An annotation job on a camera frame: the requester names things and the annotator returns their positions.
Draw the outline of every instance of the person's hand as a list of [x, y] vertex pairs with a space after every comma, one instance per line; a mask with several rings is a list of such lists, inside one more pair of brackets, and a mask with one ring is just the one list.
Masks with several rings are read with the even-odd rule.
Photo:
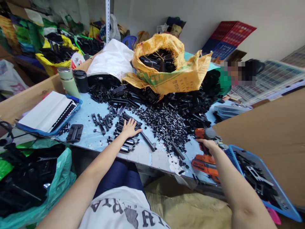
[[206, 139], [195, 139], [198, 142], [202, 142], [205, 147], [207, 147], [210, 151], [210, 154], [214, 154], [217, 150], [222, 150], [213, 140]]
[[225, 96], [222, 98], [222, 100], [223, 100], [223, 101], [227, 101], [227, 100], [229, 100], [230, 98], [231, 98], [230, 96], [225, 95]]
[[124, 120], [124, 126], [122, 129], [121, 135], [123, 135], [127, 139], [129, 137], [135, 136], [137, 133], [140, 133], [142, 131], [142, 129], [134, 130], [134, 128], [136, 127], [136, 124], [137, 124], [137, 121], [135, 121], [134, 119], [131, 120], [131, 118], [130, 118], [128, 123], [126, 123], [126, 120]]

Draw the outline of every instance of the white paper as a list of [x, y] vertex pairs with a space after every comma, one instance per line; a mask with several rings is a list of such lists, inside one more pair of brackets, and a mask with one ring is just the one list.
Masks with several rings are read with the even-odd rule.
[[52, 91], [24, 116], [19, 123], [33, 129], [50, 132], [52, 125], [65, 111], [70, 102], [65, 95]]

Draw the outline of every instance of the orange cordless drill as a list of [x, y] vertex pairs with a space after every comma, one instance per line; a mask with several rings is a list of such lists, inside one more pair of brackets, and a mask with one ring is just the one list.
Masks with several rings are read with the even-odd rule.
[[[210, 140], [216, 137], [216, 132], [212, 128], [198, 128], [195, 129], [197, 138]], [[212, 179], [219, 183], [218, 171], [216, 169], [215, 160], [209, 152], [209, 149], [204, 146], [202, 142], [199, 143], [200, 149], [204, 155], [197, 154], [195, 159], [192, 160], [192, 166], [202, 172], [211, 175]]]

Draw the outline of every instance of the yellow bag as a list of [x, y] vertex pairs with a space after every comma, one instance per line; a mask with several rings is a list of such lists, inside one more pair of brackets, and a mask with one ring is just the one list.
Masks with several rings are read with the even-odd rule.
[[7, 43], [11, 46], [13, 54], [21, 55], [21, 49], [18, 43], [16, 31], [10, 19], [0, 15], [0, 27], [3, 31]]
[[[63, 38], [63, 41], [64, 41], [63, 46], [76, 50], [78, 53], [83, 55], [82, 51], [80, 51], [80, 49], [78, 49], [77, 47], [72, 45], [72, 42], [69, 38], [67, 38], [64, 35], [61, 35], [61, 37]], [[50, 47], [51, 47], [50, 43], [45, 38], [43, 48], [50, 48]], [[67, 68], [71, 67], [71, 59], [67, 60], [65, 62], [59, 63], [59, 64], [53, 64], [50, 61], [48, 61], [42, 53], [36, 53], [36, 59], [39, 60], [39, 62], [44, 66], [44, 68], [49, 76], [53, 76], [53, 75], [57, 74], [58, 67], [67, 67]]]
[[[174, 59], [176, 71], [158, 72], [139, 60], [140, 56], [152, 54], [159, 49], [169, 50], [176, 57]], [[127, 73], [123, 80], [137, 88], [151, 87], [155, 93], [160, 94], [160, 99], [168, 93], [198, 90], [207, 73], [212, 55], [210, 53], [199, 58], [201, 52], [199, 50], [188, 61], [185, 61], [184, 44], [178, 38], [171, 34], [155, 34], [152, 38], [137, 45], [132, 59], [137, 74]]]

